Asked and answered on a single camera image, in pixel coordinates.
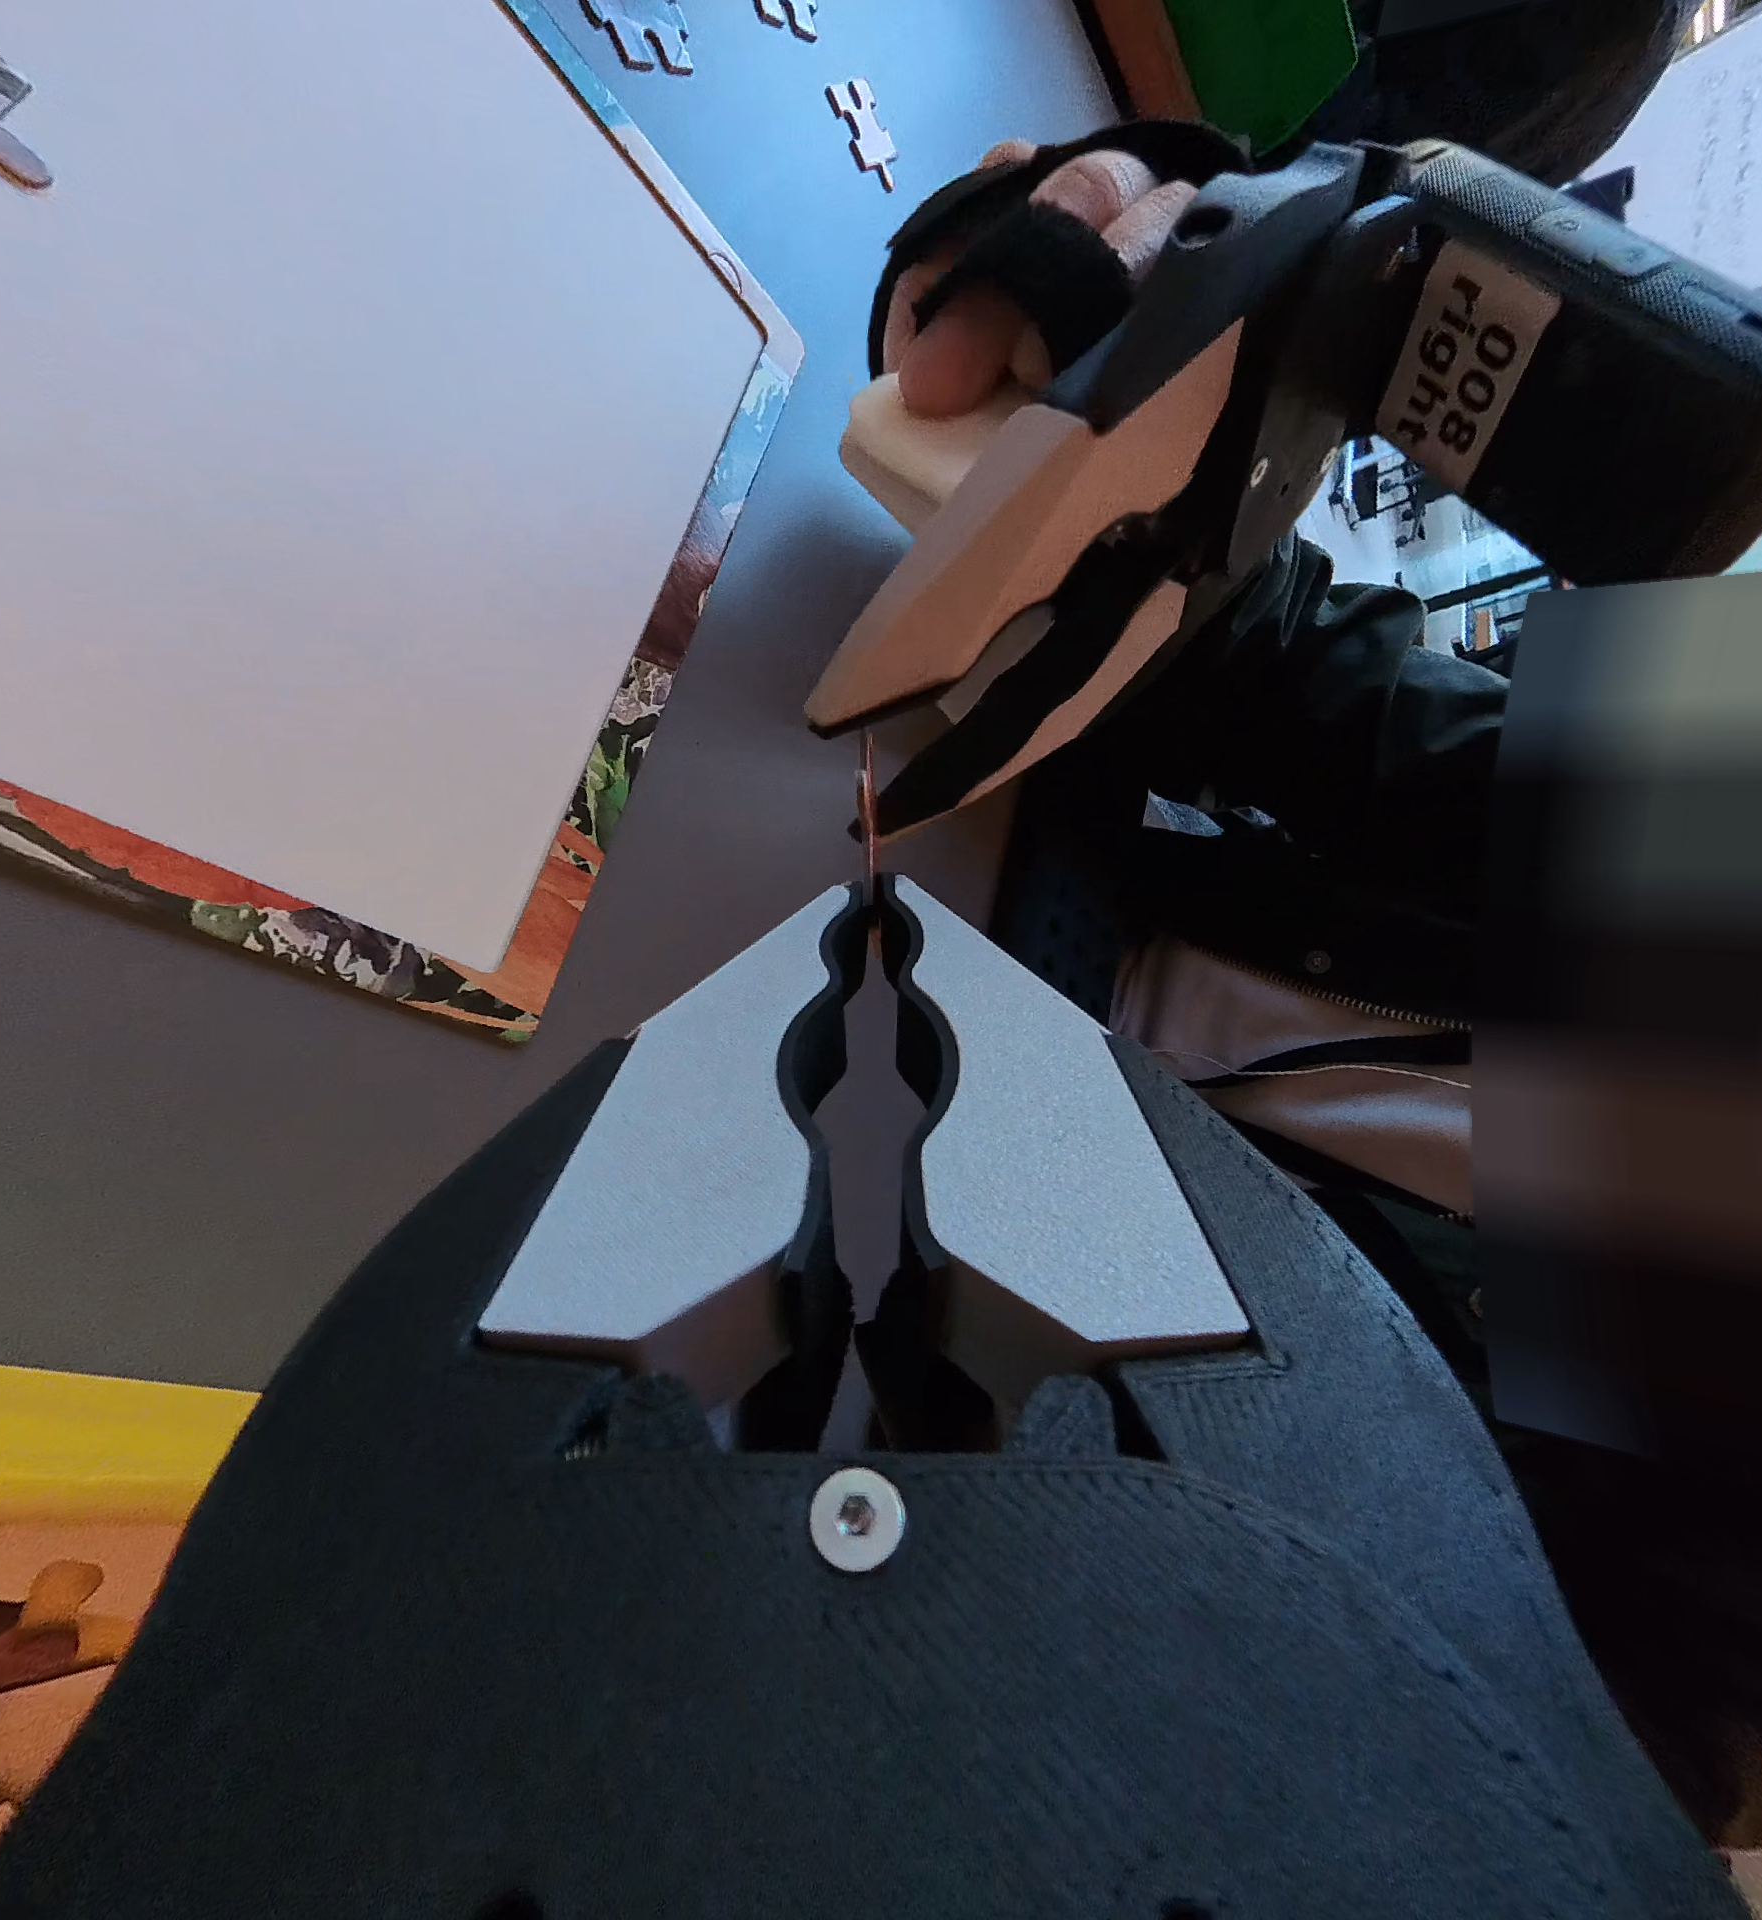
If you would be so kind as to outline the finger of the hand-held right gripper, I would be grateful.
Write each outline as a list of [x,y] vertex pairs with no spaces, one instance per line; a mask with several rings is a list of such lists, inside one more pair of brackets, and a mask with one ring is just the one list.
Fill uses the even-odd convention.
[[1236,342],[1240,320],[1108,436],[1066,410],[1021,405],[856,616],[805,695],[805,727],[847,736],[928,704],[1012,616],[1059,591],[1096,536],[1160,508],[1227,410]]
[[869,833],[910,833],[1070,743],[1175,643],[1186,599],[1182,582],[1079,582],[1012,616],[954,684],[905,698],[942,731],[869,794]]

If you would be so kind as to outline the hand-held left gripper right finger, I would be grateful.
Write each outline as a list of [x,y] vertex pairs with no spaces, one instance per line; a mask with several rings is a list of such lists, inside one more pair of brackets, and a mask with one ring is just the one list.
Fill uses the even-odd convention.
[[1256,1328],[1108,1026],[903,875],[874,882],[922,1098],[903,1243],[856,1323],[885,1452],[995,1452],[1046,1381],[1247,1362]]

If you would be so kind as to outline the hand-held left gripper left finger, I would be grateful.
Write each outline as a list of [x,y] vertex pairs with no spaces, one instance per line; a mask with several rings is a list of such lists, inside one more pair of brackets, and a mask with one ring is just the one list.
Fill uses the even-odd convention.
[[817,1452],[851,1345],[817,1105],[865,892],[831,887],[634,1026],[474,1337],[673,1374],[748,1452]]

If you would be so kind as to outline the pale grey puzzle piece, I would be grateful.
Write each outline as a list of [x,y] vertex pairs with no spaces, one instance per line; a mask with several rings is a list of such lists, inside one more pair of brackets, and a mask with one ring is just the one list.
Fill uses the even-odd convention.
[[897,140],[879,127],[869,87],[861,77],[825,87],[825,106],[847,127],[847,149],[851,149],[856,169],[874,174],[879,188],[893,194],[897,188]]

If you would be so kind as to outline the yellow bin with puzzle pieces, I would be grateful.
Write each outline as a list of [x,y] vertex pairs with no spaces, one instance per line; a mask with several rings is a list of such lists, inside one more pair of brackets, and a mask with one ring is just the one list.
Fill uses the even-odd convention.
[[194,1498],[250,1421],[250,1390],[0,1367],[0,1525],[147,1532],[147,1618]]

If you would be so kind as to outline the dark grey puzzle piece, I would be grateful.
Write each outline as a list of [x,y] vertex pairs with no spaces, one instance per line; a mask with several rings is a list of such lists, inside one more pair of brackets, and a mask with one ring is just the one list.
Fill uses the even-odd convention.
[[579,0],[624,69],[696,77],[692,30],[673,0]]

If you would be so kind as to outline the puzzle frame board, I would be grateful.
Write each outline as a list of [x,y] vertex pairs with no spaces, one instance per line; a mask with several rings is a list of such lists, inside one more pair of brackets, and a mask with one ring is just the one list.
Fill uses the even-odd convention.
[[0,858],[528,1040],[801,336],[549,4],[0,60]]

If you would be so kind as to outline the pile of puzzle pieces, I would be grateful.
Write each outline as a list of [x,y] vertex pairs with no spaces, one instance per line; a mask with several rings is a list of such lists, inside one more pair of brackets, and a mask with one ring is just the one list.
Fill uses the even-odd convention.
[[147,1532],[0,1525],[0,1836],[125,1654]]

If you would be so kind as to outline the grey desk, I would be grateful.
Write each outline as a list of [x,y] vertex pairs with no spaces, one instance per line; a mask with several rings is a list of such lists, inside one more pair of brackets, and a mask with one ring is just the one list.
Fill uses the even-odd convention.
[[1079,17],[1121,111],[1150,121],[1200,121],[1198,87],[1160,0],[1084,0]]
[[[823,42],[683,4],[634,77],[549,4],[801,336],[801,368],[526,1043],[328,989],[0,858],[0,1362],[255,1390],[474,1143],[737,947],[856,875],[856,738],[801,698],[897,560],[837,447],[885,234],[995,140],[1110,127],[1078,4],[823,4]],[[897,188],[825,87],[865,79]]]

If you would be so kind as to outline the person's right hand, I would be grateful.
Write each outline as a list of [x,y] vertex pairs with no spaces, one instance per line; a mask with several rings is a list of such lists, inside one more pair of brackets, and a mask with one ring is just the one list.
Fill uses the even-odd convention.
[[1039,391],[1108,342],[1193,178],[1126,149],[1055,156],[1004,140],[893,241],[869,303],[869,368],[922,422],[959,422],[999,387]]

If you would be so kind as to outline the person's tan garment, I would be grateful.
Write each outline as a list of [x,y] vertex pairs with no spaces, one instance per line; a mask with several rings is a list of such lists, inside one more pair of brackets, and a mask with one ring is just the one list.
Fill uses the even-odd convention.
[[1468,1026],[1150,942],[1118,972],[1110,1032],[1307,1181],[1469,1221]]

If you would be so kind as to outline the whiteboard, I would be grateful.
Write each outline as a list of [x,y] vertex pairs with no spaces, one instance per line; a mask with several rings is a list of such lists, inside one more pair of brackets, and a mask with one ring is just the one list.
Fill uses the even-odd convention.
[[1616,169],[1633,229],[1762,284],[1762,0],[1689,4],[1680,48],[1585,174]]

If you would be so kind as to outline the green bin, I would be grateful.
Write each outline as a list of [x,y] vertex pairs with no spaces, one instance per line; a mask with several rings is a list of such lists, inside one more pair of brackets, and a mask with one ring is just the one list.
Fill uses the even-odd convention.
[[1283,149],[1351,77],[1346,0],[1166,0],[1200,121]]

